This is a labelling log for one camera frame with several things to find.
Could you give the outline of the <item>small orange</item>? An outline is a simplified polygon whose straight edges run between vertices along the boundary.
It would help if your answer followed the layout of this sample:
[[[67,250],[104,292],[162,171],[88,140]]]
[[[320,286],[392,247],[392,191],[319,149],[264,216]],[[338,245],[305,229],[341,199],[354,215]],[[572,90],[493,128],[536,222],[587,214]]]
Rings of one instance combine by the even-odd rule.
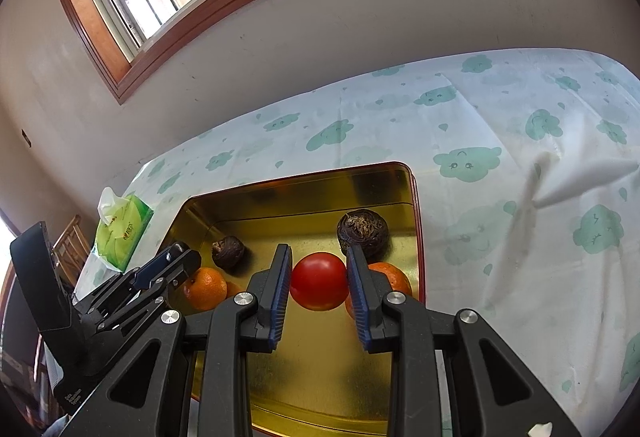
[[[228,294],[227,281],[214,268],[196,270],[183,284],[183,295],[192,308],[198,311],[212,310],[221,304]]]

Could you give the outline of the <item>red tomato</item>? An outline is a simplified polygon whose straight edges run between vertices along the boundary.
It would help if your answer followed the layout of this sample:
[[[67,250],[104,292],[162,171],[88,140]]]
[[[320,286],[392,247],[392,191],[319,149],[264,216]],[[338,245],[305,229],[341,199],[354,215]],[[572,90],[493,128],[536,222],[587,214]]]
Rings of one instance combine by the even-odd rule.
[[[305,256],[293,267],[290,293],[299,306],[312,311],[342,305],[349,294],[345,264],[331,253]]]

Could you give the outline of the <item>small dark wrinkled fruit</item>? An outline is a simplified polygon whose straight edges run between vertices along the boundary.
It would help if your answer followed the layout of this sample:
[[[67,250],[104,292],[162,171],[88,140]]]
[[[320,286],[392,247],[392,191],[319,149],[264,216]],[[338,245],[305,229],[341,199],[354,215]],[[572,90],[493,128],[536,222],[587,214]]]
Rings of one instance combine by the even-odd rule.
[[[248,249],[234,235],[227,235],[212,244],[214,264],[229,275],[235,275],[243,268],[247,256]]]

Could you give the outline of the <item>large dark wrinkled fruit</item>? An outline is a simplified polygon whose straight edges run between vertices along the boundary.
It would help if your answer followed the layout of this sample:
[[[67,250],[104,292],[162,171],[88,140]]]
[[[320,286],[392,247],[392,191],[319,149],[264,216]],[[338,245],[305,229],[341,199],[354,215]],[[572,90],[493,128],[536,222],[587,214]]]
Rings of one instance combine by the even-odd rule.
[[[390,247],[388,224],[371,209],[346,212],[337,223],[336,236],[344,255],[350,246],[359,245],[369,264],[382,261]]]

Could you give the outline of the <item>green tissue pack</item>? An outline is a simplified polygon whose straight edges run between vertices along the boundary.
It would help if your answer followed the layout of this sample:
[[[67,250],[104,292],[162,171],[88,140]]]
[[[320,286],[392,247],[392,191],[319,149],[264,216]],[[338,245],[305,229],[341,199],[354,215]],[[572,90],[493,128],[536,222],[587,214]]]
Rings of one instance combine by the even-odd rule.
[[[94,253],[110,269],[124,272],[154,210],[136,194],[118,196],[107,186],[98,203]]]

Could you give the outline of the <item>wooden chair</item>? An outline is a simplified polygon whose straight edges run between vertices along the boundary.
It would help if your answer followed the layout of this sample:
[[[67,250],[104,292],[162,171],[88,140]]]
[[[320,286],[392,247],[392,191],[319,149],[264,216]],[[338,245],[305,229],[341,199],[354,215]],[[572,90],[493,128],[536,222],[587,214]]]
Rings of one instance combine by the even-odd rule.
[[[73,287],[77,284],[90,253],[90,246],[82,233],[80,220],[81,217],[75,215],[53,244],[56,265]]]

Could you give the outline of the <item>red gold toffee tin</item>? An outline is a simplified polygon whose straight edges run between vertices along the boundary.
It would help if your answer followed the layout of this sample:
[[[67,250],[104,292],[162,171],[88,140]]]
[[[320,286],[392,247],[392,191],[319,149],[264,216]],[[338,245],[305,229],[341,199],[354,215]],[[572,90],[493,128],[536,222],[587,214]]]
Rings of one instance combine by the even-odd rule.
[[[426,293],[416,179],[399,162],[346,167],[247,184],[185,201],[163,239],[183,242],[213,266],[212,245],[234,235],[248,249],[228,281],[246,289],[280,243],[296,261],[341,253],[336,227],[356,209],[380,214],[390,228],[384,256],[405,272],[416,299]],[[247,357],[254,428],[276,436],[383,436],[390,405],[388,353],[366,353],[344,306],[310,311],[289,301],[273,353]]]

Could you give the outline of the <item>white cloud-pattern tablecloth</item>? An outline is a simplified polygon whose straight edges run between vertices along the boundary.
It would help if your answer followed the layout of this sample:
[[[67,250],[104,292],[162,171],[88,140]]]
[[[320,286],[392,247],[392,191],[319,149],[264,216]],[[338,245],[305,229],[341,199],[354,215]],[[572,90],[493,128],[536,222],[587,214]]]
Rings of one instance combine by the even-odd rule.
[[[459,54],[258,108],[146,163],[132,262],[190,196],[398,160],[418,184],[426,301],[470,307],[597,436],[639,380],[639,74],[563,49]]]

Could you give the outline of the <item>dark wall socket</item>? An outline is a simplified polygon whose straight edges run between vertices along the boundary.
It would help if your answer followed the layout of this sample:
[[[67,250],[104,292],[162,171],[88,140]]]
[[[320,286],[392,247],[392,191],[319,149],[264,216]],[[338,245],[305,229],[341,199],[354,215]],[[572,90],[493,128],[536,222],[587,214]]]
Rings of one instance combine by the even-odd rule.
[[[21,135],[29,149],[32,148],[32,140],[29,139],[28,134],[26,134],[26,131],[24,131],[24,129],[21,129]]]

